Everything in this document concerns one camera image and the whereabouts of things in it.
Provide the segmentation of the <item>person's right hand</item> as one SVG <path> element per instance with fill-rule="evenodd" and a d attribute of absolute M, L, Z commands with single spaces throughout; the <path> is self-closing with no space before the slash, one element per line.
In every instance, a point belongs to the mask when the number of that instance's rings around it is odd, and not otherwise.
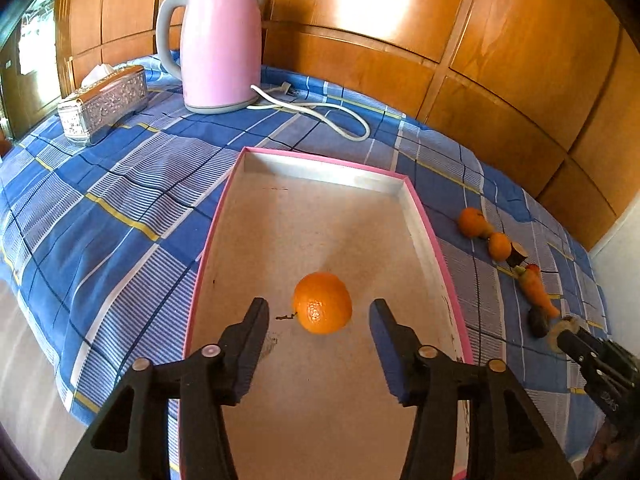
<path fill-rule="evenodd" d="M 626 457 L 635 447 L 636 441 L 624 440 L 620 437 L 616 427 L 606 418 L 582 461 L 582 472 L 579 479 L 587 478 L 588 474 L 593 474 L 597 466 L 601 466 L 603 463 L 612 464 Z"/>

